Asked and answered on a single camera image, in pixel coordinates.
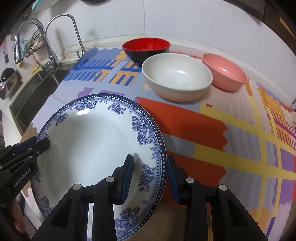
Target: silver screw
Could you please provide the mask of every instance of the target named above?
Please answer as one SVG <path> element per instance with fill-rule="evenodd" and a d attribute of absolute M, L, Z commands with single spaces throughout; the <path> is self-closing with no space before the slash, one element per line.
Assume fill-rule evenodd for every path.
<path fill-rule="evenodd" d="M 81 185 L 80 184 L 74 184 L 73 185 L 73 189 L 74 190 L 79 190 L 81 188 Z"/>
<path fill-rule="evenodd" d="M 188 183 L 194 183 L 194 178 L 188 177 L 188 178 L 186 178 L 186 182 L 188 182 Z"/>
<path fill-rule="evenodd" d="M 114 181 L 114 177 L 107 177 L 106 182 L 111 183 Z"/>
<path fill-rule="evenodd" d="M 225 185 L 220 185 L 220 186 L 219 186 L 219 189 L 220 189 L 221 191 L 226 191 L 226 190 L 227 190 L 227 187 L 226 187 Z"/>

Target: bowl rim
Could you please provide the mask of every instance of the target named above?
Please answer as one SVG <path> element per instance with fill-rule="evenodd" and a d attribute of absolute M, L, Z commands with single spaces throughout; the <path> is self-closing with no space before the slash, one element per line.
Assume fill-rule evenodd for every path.
<path fill-rule="evenodd" d="M 165 41 L 167 46 L 166 47 L 163 47 L 163 48 L 158 48 L 158 49 L 152 49 L 152 50 L 135 50 L 135 49 L 129 49 L 129 48 L 126 48 L 124 47 L 125 44 L 131 42 L 131 41 L 135 41 L 135 40 L 140 40 L 140 39 L 157 39 L 157 40 L 162 40 L 162 41 Z M 149 37 L 144 37 L 144 38 L 137 38 L 137 39 L 131 39 L 129 41 L 126 41 L 123 45 L 122 45 L 122 48 L 123 50 L 127 50 L 127 51 L 133 51 L 133 52 L 151 52 L 151 51 L 158 51 L 158 50 L 163 50 L 163 49 L 166 49 L 166 48 L 170 48 L 170 42 L 165 40 L 165 39 L 161 39 L 161 38 L 149 38 Z"/>
<path fill-rule="evenodd" d="M 209 83 L 206 87 L 204 87 L 204 88 L 195 88 L 195 89 L 186 90 L 186 89 L 180 89 L 180 88 L 172 88 L 172 87 L 169 87 L 169 86 L 166 86 L 166 85 L 162 85 L 162 84 L 156 82 L 155 80 L 151 79 L 149 76 L 146 75 L 145 71 L 143 70 L 143 67 L 145 66 L 146 61 L 148 61 L 149 59 L 151 59 L 151 58 L 153 58 L 153 57 L 155 57 L 155 56 L 158 56 L 158 55 L 182 55 L 182 56 L 185 56 L 185 57 L 187 57 L 187 58 L 189 58 L 189 59 L 193 59 L 194 61 L 197 61 L 198 64 L 203 65 L 203 66 L 209 71 L 209 73 L 210 73 L 210 75 L 211 75 L 211 81 L 210 81 L 210 83 Z M 155 55 L 153 55 L 153 56 L 147 58 L 147 59 L 143 62 L 143 65 L 142 65 L 142 72 L 143 72 L 144 76 L 145 76 L 147 79 L 149 79 L 151 82 L 153 82 L 153 83 L 155 83 L 155 84 L 158 84 L 158 85 L 160 85 L 160 86 L 163 86 L 163 87 L 166 87 L 166 88 L 172 89 L 172 90 L 177 90 L 177 91 L 190 91 L 190 92 L 192 92 L 192 91 L 204 90 L 204 89 L 207 89 L 207 88 L 212 84 L 212 82 L 213 82 L 213 74 L 212 74 L 212 72 L 210 71 L 210 69 L 209 69 L 204 63 L 202 63 L 201 61 L 197 60 L 196 58 L 193 58 L 193 57 L 188 56 L 188 55 L 185 55 L 185 54 L 180 54 L 180 53 L 159 53 L 159 54 L 155 54 Z"/>
<path fill-rule="evenodd" d="M 228 77 L 228 76 L 224 75 L 223 73 L 217 71 L 215 68 L 213 68 L 213 67 L 212 67 L 212 66 L 211 66 L 211 65 L 210 65 L 210 64 L 204 59 L 204 56 L 205 56 L 205 55 L 215 55 L 215 56 L 219 56 L 220 58 L 226 59 L 227 61 L 233 63 L 236 67 L 238 67 L 238 68 L 244 73 L 244 75 L 245 75 L 245 77 L 246 77 L 246 80 L 243 81 L 243 82 L 242 82 L 242 81 L 237 81 L 237 80 L 235 80 L 234 78 Z M 221 56 L 221 55 L 214 54 L 214 53 L 205 53 L 205 54 L 203 54 L 203 56 L 202 56 L 202 63 L 203 63 L 204 65 L 208 65 L 209 67 L 211 67 L 213 70 L 215 70 L 215 71 L 218 72 L 219 74 L 222 74 L 223 76 L 225 76 L 225 77 L 227 77 L 228 79 L 231 79 L 231 80 L 233 80 L 233 81 L 235 81 L 235 82 L 245 84 L 245 83 L 247 83 L 248 80 L 249 80 L 247 74 L 244 72 L 244 70 L 243 70 L 241 67 L 239 67 L 239 66 L 238 66 L 236 63 L 234 63 L 233 61 L 231 61 L 231 60 L 229 60 L 229 59 L 227 59 L 227 58 L 225 58 L 225 57 L 223 57 L 223 56 Z"/>

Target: chrome faucet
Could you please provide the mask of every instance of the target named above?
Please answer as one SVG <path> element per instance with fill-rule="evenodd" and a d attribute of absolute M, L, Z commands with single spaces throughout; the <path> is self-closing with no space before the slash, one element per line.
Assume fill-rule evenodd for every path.
<path fill-rule="evenodd" d="M 49 61 L 47 63 L 45 63 L 44 65 L 42 65 L 39 62 L 37 62 L 37 63 L 44 70 L 47 70 L 50 67 L 53 67 L 55 69 L 58 68 L 61 65 L 61 63 L 59 62 L 56 54 L 52 51 L 52 48 L 48 42 L 48 39 L 47 39 L 46 35 L 44 34 L 44 26 L 38 19 L 35 19 L 35 18 L 28 19 L 28 20 L 24 21 L 21 24 L 21 26 L 19 27 L 17 34 L 15 35 L 15 64 L 18 64 L 19 62 L 21 62 L 24 59 L 24 54 L 23 54 L 22 48 L 20 46 L 20 32 L 21 32 L 22 28 L 28 23 L 32 23 L 32 24 L 36 25 L 37 28 L 39 29 L 40 34 L 41 34 L 41 38 L 44 42 L 44 45 L 46 47 L 46 50 L 47 50 L 48 56 L 49 56 Z"/>
<path fill-rule="evenodd" d="M 47 34 L 48 27 L 49 27 L 49 25 L 52 23 L 52 21 L 55 20 L 56 18 L 59 18 L 59 17 L 62 17 L 62 16 L 65 16 L 65 17 L 69 17 L 69 18 L 71 18 L 71 20 L 72 20 L 72 22 L 73 22 L 73 25 L 74 25 L 74 29 L 75 29 L 76 35 L 77 35 L 77 38 L 78 38 L 78 42 L 79 42 L 80 47 L 81 47 L 81 50 L 82 50 L 82 55 L 84 55 L 84 53 L 85 53 L 85 49 L 84 49 L 84 46 L 83 46 L 83 44 L 82 44 L 82 41 L 81 41 L 81 38 L 80 38 L 80 34 L 79 34 L 79 32 L 78 32 L 78 28 L 77 28 L 77 24 L 76 24 L 75 18 L 74 18 L 72 15 L 70 15 L 70 14 L 63 13 L 63 14 L 60 14 L 60 15 L 58 15 L 58 16 L 55 16 L 52 20 L 50 20 L 49 23 L 48 23 L 48 25 L 47 25 L 46 28 L 45 28 L 45 36 L 46 36 L 46 34 Z"/>

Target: plate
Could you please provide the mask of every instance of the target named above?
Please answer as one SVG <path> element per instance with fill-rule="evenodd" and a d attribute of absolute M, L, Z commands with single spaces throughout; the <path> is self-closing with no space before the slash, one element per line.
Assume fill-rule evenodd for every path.
<path fill-rule="evenodd" d="M 128 199 L 122 206 L 114 205 L 117 239 L 129 237 L 148 221 L 163 193 L 166 151 L 156 123 L 141 106 L 118 95 L 85 96 L 47 121 L 38 140 L 45 137 L 51 145 L 38 157 L 39 169 L 31 179 L 45 217 L 72 185 L 98 183 L 132 154 L 135 167 Z M 91 229 L 90 209 L 88 239 Z"/>

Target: finger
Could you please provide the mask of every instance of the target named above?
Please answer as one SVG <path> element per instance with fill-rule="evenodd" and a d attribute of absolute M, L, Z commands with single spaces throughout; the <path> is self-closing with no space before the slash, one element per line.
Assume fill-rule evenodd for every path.
<path fill-rule="evenodd" d="M 20 207 L 16 199 L 12 202 L 10 206 L 10 212 L 13 218 L 15 219 L 16 229 L 21 233 L 23 233 L 25 231 L 25 221 L 24 221 L 24 218 L 22 217 L 22 212 L 20 210 Z"/>

